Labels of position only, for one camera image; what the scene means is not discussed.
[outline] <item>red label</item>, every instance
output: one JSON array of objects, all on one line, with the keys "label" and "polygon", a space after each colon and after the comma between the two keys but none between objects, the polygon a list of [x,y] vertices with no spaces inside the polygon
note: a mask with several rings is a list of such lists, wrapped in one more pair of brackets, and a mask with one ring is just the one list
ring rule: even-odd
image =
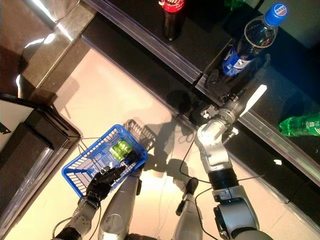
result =
[{"label": "red label", "polygon": [[159,4],[169,13],[176,13],[185,5],[185,0],[161,0]]}]

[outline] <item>blue bottle cap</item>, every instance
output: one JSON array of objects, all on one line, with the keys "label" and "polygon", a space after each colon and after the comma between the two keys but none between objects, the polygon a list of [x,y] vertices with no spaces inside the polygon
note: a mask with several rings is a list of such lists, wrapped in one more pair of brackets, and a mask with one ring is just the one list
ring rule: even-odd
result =
[{"label": "blue bottle cap", "polygon": [[270,26],[278,26],[286,19],[288,15],[288,7],[283,3],[275,3],[266,12],[264,16],[265,22]]}]

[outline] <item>bottle label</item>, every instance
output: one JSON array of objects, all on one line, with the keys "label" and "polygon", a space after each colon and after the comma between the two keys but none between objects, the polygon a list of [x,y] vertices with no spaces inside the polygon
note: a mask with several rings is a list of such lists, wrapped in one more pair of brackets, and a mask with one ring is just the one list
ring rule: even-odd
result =
[{"label": "bottle label", "polygon": [[309,119],[305,122],[306,128],[309,130],[309,133],[314,136],[320,136],[320,121],[318,119]]},{"label": "bottle label", "polygon": [[280,17],[287,14],[287,8],[283,4],[279,3],[279,4],[275,5],[273,9],[274,9],[275,14],[277,14]]},{"label": "bottle label", "polygon": [[251,61],[252,60],[245,61],[240,59],[235,47],[233,46],[223,60],[223,73],[227,76],[235,76],[240,73]]},{"label": "bottle label", "polygon": [[176,13],[185,5],[185,0],[160,0],[159,4],[166,12]]}]

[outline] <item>floor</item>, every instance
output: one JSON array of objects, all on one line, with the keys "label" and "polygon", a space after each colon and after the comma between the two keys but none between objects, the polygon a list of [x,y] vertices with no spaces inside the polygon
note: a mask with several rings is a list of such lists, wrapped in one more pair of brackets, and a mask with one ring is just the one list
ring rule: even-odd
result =
[{"label": "floor", "polygon": [[[142,173],[141,194],[136,197],[130,232],[161,240],[170,240],[179,217],[175,215],[181,201],[183,183],[187,181],[179,166],[192,144],[194,130],[174,117],[157,99],[138,85],[129,75],[107,59],[90,50],[78,67],[57,93],[55,106],[60,114],[82,133],[84,138],[99,137],[114,124],[123,124],[133,119],[140,126],[155,134],[154,148],[149,151],[148,162]],[[88,145],[93,139],[85,140]],[[65,160],[70,162],[79,154],[75,150]],[[193,144],[185,158],[183,167],[189,175],[206,180],[198,148]],[[251,177],[245,168],[233,161],[239,179]],[[260,228],[274,240],[320,239],[299,219],[275,194],[263,186],[258,179],[241,182],[256,211]],[[196,194],[209,188],[199,183]],[[110,196],[102,203],[106,208]],[[54,226],[73,214],[78,197],[59,171],[41,192],[20,222],[5,240],[51,239]],[[204,228],[219,236],[214,221],[211,191],[198,199]],[[96,214],[92,230],[85,236],[88,240],[98,224]],[[206,234],[204,240],[211,239]]]}]

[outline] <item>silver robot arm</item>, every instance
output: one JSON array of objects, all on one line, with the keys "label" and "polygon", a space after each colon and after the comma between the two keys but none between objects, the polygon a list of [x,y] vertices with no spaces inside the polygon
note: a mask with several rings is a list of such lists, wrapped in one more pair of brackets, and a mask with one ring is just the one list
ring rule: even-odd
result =
[{"label": "silver robot arm", "polygon": [[197,131],[196,145],[201,161],[213,187],[215,222],[223,239],[271,240],[259,231],[256,213],[245,189],[239,185],[222,134],[261,97],[267,87],[248,88],[240,98],[228,101],[207,124]]},{"label": "silver robot arm", "polygon": [[53,240],[83,239],[91,229],[91,222],[100,207],[100,202],[107,197],[111,185],[120,178],[125,168],[112,168],[103,174],[98,172],[87,187],[86,196],[80,198],[71,220],[57,236],[53,236]]}]

